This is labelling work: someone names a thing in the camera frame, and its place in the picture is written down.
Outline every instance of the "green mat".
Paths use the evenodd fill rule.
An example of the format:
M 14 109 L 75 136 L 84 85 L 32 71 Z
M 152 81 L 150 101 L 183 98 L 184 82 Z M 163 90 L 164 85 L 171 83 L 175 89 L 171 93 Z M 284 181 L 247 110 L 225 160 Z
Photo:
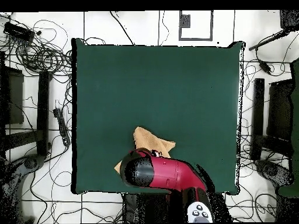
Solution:
M 126 186 L 114 170 L 134 149 L 139 126 L 175 141 L 170 156 L 203 167 L 217 192 L 238 193 L 243 42 L 229 48 L 147 47 L 84 45 L 73 39 L 72 47 L 77 68 L 73 192 L 165 192 Z
M 294 174 L 294 183 L 290 186 L 280 187 L 278 194 L 289 198 L 299 198 L 299 58 L 290 64 L 291 75 L 294 81 L 294 90 L 290 100 L 293 106 L 293 127 L 291 133 L 291 143 L 294 154 L 289 160 L 289 167 Z

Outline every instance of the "towel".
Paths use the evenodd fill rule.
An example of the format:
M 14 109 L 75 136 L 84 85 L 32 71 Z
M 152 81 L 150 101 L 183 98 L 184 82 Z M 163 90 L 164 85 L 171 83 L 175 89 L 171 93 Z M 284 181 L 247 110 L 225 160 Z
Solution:
M 151 150 L 156 150 L 162 153 L 163 157 L 170 158 L 169 151 L 175 147 L 175 142 L 166 141 L 161 138 L 156 137 L 154 134 L 150 133 L 146 129 L 137 127 L 133 133 L 135 140 L 135 148 L 146 148 Z M 115 166 L 115 170 L 119 173 L 121 161 Z

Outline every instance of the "green table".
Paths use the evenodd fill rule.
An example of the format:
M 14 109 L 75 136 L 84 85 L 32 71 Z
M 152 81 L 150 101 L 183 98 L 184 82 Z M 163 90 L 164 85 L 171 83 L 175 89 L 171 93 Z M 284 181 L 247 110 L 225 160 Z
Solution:
M 229 48 L 149 47 L 73 39 L 72 48 L 73 192 L 165 192 L 128 187 L 114 170 L 134 149 L 133 132 L 140 126 L 175 141 L 170 156 L 203 167 L 216 191 L 238 193 L 242 42 Z

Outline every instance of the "black border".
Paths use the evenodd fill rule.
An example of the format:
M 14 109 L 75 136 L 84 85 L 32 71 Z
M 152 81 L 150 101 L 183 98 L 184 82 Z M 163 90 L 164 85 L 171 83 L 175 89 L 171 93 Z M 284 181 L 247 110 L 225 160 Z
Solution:
M 76 192 L 77 184 L 77 44 L 76 38 L 71 39 L 72 45 L 72 182 L 71 192 Z

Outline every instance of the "metal stand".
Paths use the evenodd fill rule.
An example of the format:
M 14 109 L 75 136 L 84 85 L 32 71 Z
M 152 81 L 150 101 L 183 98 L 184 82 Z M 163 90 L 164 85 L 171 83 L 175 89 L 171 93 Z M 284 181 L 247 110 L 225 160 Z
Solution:
M 52 76 L 48 71 L 39 73 L 39 98 L 37 104 L 37 131 L 5 133 L 5 112 L 8 111 L 8 72 L 5 68 L 5 53 L 0 53 L 0 157 L 5 158 L 5 151 L 36 142 L 37 154 L 48 154 L 48 101 L 49 82 Z

